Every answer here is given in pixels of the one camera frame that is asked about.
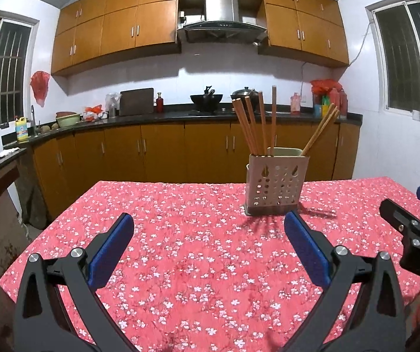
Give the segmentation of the red plastic bag on wall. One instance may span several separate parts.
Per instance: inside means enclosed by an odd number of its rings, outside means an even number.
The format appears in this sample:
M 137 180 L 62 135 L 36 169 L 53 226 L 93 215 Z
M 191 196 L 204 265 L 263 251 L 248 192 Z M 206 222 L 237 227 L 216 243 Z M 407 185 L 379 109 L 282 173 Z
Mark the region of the red plastic bag on wall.
M 44 107 L 46 98 L 48 96 L 49 81 L 51 75 L 45 71 L 35 72 L 30 80 L 30 86 L 34 95 L 36 103 L 40 107 Z

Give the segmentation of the yellow detergent bottle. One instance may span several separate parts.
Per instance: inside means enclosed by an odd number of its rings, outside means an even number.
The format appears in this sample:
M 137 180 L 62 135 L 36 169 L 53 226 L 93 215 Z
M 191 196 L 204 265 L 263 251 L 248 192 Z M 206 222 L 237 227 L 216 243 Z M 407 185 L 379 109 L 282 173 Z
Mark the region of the yellow detergent bottle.
M 16 139 L 18 142 L 28 139 L 28 119 L 19 117 L 15 120 Z

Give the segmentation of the steel range hood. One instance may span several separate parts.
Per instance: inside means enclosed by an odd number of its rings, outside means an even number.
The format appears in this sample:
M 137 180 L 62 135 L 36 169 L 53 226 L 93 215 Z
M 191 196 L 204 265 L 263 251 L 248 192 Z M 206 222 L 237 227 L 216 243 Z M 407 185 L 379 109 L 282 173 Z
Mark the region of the steel range hood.
M 187 43 L 268 41 L 263 0 L 178 0 L 177 35 Z

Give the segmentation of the upper wooden wall cabinets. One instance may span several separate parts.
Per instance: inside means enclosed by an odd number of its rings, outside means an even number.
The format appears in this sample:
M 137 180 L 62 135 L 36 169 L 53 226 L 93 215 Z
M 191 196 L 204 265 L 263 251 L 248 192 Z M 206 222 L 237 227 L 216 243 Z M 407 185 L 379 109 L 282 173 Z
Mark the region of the upper wooden wall cabinets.
M 261 55 L 325 67 L 349 62 L 336 0 L 79 0 L 60 11 L 51 73 L 204 42 L 254 45 Z

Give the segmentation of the dark cutting board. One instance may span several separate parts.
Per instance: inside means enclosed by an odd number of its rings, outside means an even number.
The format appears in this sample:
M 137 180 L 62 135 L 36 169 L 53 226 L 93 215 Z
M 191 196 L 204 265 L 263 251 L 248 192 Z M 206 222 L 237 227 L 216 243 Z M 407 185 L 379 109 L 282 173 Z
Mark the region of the dark cutting board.
M 121 92 L 119 115 L 152 114 L 154 112 L 153 96 L 152 87 Z

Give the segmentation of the beige perforated utensil holder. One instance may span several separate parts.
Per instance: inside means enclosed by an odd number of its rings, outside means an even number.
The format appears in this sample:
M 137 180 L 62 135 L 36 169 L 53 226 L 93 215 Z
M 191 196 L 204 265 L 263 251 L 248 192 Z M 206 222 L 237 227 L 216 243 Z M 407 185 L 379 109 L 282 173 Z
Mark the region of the beige perforated utensil holder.
M 274 147 L 268 152 L 249 157 L 244 202 L 249 216 L 287 214 L 301 197 L 309 157 L 295 148 Z

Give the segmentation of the red bag with boxes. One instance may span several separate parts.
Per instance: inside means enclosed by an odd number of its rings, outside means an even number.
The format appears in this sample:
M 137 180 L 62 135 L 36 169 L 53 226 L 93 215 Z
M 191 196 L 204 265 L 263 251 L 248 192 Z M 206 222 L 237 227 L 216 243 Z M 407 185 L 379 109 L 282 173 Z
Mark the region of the red bag with boxes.
M 348 98 L 343 86 L 334 79 L 315 79 L 310 82 L 313 94 L 313 111 L 320 118 L 327 114 L 331 104 L 340 111 L 340 118 L 348 116 Z

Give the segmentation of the red bag on counter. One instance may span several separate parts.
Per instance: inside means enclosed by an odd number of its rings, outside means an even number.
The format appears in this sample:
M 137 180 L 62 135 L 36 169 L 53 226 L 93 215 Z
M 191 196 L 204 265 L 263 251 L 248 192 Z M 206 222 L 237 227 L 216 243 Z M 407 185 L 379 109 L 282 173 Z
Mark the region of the red bag on counter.
M 95 122 L 107 118 L 108 113 L 102 108 L 101 104 L 98 104 L 97 106 L 87 106 L 82 113 L 82 120 L 84 122 Z

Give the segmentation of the green bowl on counter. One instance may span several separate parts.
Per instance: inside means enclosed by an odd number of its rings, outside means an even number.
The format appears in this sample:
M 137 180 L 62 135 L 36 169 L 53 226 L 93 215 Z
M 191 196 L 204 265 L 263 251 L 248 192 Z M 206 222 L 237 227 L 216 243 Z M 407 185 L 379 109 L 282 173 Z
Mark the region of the green bowl on counter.
M 67 128 L 78 124 L 81 120 L 81 115 L 70 111 L 61 111 L 56 115 L 56 121 L 59 128 Z

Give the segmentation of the thin wooden chopstick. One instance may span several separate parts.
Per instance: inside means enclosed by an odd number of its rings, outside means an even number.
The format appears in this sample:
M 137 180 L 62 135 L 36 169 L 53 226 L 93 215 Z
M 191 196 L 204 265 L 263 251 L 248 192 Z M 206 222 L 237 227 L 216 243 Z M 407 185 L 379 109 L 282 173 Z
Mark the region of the thin wooden chopstick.
M 276 138 L 276 120 L 277 120 L 277 86 L 271 88 L 271 142 L 270 155 L 274 156 L 275 138 Z

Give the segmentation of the pink container on counter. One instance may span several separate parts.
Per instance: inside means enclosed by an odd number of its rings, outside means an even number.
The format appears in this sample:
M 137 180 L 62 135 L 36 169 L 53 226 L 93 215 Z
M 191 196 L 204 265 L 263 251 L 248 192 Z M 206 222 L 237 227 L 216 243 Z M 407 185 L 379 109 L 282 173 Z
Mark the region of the pink container on counter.
M 295 92 L 290 98 L 290 113 L 301 113 L 301 96 L 297 92 Z

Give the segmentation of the right barred window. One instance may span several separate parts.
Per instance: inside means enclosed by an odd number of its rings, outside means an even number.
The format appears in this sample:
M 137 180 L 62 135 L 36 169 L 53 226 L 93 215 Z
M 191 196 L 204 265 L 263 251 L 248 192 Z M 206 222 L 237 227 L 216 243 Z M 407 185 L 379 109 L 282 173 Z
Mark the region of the right barred window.
M 369 6 L 384 109 L 420 120 L 420 0 Z

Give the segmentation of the lower wooden base cabinets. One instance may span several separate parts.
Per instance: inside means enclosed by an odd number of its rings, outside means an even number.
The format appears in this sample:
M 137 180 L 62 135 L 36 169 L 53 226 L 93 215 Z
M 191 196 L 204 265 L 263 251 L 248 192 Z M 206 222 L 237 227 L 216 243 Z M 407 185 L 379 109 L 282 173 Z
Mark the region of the lower wooden base cabinets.
M 277 124 L 275 147 L 303 149 L 317 122 Z M 327 128 L 309 150 L 306 181 L 351 179 L 360 126 Z M 250 149 L 236 122 L 115 126 L 33 146 L 50 221 L 100 180 L 245 183 Z

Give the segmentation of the black countertop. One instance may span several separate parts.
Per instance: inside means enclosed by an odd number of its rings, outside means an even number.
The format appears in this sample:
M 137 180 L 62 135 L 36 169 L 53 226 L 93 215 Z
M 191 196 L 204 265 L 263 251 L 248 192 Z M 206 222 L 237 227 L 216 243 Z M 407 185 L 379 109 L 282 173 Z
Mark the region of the black countertop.
M 191 104 L 176 104 L 164 106 L 164 113 L 161 114 L 141 114 L 141 115 L 129 115 L 124 117 L 116 117 L 113 119 L 103 119 L 93 122 L 79 122 L 73 126 L 66 128 L 60 128 L 58 130 L 51 130 L 48 133 L 33 135 L 33 130 L 28 131 L 29 138 L 27 141 L 21 142 L 12 141 L 4 144 L 4 149 L 11 149 L 12 147 L 21 147 L 25 145 L 34 145 L 39 141 L 46 141 L 49 138 L 57 136 L 65 136 L 66 133 L 83 132 L 87 130 L 99 130 L 108 127 L 115 126 L 135 126 L 135 125 L 155 125 L 162 123 L 174 123 L 174 122 L 236 122 L 236 113 L 232 112 L 231 103 L 223 103 L 222 107 L 226 109 L 224 113 L 220 112 L 216 114 L 203 114 L 197 113 L 195 110 L 190 110 Z M 278 105 L 277 107 L 283 111 L 277 111 L 277 124 L 286 122 L 319 122 L 321 119 L 315 118 L 313 109 L 310 107 L 301 107 L 300 114 L 289 113 L 290 106 Z M 356 113 L 348 113 L 346 119 L 337 119 L 339 123 L 347 123 L 355 126 L 363 124 L 363 115 Z M 11 156 L 2 157 L 0 159 L 0 170 L 4 168 L 8 163 L 14 161 L 16 157 L 21 155 L 22 151 L 15 151 Z

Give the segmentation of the black lidded wok right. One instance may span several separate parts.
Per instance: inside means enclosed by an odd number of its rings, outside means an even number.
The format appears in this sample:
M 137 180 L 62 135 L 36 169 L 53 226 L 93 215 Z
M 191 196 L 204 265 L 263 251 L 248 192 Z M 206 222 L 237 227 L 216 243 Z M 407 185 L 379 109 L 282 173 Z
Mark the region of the black lidded wok right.
M 258 92 L 255 89 L 244 87 L 243 89 L 236 90 L 231 94 L 232 100 L 237 100 L 237 99 L 242 100 L 243 106 L 245 109 L 247 109 L 246 97 L 250 99 L 253 111 L 254 112 L 258 111 L 259 99 L 258 99 Z

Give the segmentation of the red floral tablecloth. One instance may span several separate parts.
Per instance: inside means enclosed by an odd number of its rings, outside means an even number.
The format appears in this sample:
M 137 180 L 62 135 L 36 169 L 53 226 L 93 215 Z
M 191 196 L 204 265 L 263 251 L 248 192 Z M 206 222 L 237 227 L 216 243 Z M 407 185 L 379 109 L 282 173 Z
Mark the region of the red floral tablecloth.
M 15 302 L 31 253 L 63 257 L 122 213 L 131 242 L 105 288 L 105 309 L 140 351 L 276 351 L 320 294 L 286 238 L 283 216 L 249 217 L 245 185 L 100 181 L 80 196 L 0 279 Z M 401 237 L 379 214 L 391 199 L 420 219 L 415 193 L 388 177 L 304 183 L 299 212 L 333 245 L 391 255 L 405 302 L 420 277 L 399 267 Z

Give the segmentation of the red sauce bottle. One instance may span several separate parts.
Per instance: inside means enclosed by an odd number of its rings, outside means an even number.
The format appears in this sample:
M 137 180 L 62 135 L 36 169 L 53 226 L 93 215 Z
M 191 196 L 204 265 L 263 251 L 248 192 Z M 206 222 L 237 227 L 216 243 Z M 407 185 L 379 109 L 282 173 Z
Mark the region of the red sauce bottle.
M 164 112 L 164 99 L 162 97 L 162 93 L 160 92 L 157 93 L 156 112 L 159 114 Z

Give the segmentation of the black wok left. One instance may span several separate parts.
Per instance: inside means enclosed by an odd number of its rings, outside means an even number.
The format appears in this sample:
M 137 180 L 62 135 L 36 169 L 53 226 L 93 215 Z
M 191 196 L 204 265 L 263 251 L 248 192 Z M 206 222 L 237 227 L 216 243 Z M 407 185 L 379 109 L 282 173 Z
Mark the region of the black wok left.
M 214 113 L 218 110 L 222 94 L 216 94 L 212 86 L 206 86 L 203 94 L 191 94 L 190 98 L 197 111 Z

